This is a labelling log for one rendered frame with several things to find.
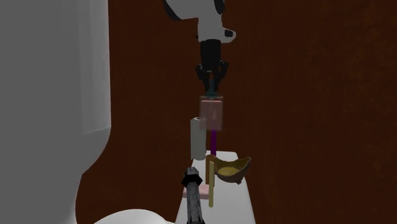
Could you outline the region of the yellow stick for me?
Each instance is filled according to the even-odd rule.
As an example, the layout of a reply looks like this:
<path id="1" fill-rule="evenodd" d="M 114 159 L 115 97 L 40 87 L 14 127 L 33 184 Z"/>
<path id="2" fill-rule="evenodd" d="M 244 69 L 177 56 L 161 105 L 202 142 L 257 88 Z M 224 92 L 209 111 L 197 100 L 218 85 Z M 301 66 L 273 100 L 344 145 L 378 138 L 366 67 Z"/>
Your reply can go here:
<path id="1" fill-rule="evenodd" d="M 214 205 L 214 162 L 209 161 L 209 207 Z"/>

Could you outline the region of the pink box on purple stem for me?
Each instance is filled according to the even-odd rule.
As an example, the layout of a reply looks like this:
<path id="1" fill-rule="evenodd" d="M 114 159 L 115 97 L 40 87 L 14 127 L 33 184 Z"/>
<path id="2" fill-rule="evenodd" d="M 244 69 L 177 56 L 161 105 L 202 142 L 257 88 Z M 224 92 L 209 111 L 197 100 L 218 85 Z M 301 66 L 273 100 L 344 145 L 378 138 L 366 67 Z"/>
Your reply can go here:
<path id="1" fill-rule="evenodd" d="M 206 121 L 206 129 L 211 132 L 210 152 L 217 154 L 217 131 L 221 130 L 223 123 L 223 96 L 214 91 L 214 80 L 209 80 L 209 90 L 200 96 L 200 116 Z"/>

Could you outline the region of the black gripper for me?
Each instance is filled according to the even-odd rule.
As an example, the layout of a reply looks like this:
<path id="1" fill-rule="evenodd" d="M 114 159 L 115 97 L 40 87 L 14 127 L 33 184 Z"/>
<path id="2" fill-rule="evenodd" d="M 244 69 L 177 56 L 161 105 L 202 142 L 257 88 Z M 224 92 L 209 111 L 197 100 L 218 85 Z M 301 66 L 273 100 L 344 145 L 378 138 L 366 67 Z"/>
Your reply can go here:
<path id="1" fill-rule="evenodd" d="M 204 85 L 204 91 L 210 89 L 209 77 L 213 72 L 214 91 L 217 92 L 221 80 L 226 76 L 229 62 L 221 60 L 221 41 L 208 39 L 200 42 L 201 63 L 195 66 L 198 79 Z"/>

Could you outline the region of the pink soap block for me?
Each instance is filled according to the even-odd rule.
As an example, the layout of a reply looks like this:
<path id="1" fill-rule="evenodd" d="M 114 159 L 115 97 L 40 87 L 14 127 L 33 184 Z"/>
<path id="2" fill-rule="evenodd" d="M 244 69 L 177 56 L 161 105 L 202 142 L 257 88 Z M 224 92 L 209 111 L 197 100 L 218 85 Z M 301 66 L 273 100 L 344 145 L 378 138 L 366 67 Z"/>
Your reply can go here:
<path id="1" fill-rule="evenodd" d="M 187 187 L 184 187 L 183 190 L 183 198 L 188 198 L 190 196 L 194 196 L 195 198 L 199 198 L 202 200 L 209 199 L 209 185 L 200 184 L 191 182 L 188 183 Z"/>

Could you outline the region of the brown bowl with yellow inside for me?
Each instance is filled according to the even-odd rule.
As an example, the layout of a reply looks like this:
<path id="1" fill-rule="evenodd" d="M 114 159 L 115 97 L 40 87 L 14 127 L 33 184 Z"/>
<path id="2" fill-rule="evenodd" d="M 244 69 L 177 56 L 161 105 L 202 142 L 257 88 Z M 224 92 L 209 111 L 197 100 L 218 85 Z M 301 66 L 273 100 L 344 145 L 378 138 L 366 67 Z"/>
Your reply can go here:
<path id="1" fill-rule="evenodd" d="M 214 173 L 227 183 L 241 184 L 251 166 L 251 157 L 240 158 L 234 161 L 214 159 Z"/>

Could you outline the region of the grey paper roll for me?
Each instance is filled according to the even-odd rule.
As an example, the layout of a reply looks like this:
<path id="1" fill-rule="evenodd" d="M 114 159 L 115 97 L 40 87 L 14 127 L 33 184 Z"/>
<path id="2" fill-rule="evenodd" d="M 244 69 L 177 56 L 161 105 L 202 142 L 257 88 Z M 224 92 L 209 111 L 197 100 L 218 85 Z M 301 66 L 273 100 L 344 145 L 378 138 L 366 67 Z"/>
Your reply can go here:
<path id="1" fill-rule="evenodd" d="M 204 160 L 206 154 L 206 118 L 195 117 L 190 120 L 191 159 Z"/>

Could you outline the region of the brown cylinder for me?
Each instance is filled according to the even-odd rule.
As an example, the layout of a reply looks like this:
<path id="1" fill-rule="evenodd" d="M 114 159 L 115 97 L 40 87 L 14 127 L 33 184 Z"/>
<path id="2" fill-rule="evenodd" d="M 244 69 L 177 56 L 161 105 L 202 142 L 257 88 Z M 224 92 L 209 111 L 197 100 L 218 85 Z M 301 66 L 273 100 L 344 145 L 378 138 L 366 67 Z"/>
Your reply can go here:
<path id="1" fill-rule="evenodd" d="M 205 183 L 209 185 L 210 178 L 214 176 L 214 172 L 210 171 L 210 161 L 213 161 L 215 158 L 214 155 L 209 154 L 205 157 Z"/>

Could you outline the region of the dark grey tool, black collar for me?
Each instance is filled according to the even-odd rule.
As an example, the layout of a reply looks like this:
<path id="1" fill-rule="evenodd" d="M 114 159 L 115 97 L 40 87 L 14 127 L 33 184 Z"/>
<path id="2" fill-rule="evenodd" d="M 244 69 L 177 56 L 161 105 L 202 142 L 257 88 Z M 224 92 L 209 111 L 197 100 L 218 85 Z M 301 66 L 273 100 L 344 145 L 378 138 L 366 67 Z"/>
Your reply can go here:
<path id="1" fill-rule="evenodd" d="M 188 167 L 183 175 L 181 184 L 186 188 L 186 208 L 187 222 L 186 224 L 205 224 L 202 217 L 202 208 L 200 203 L 199 186 L 202 178 L 195 167 Z"/>

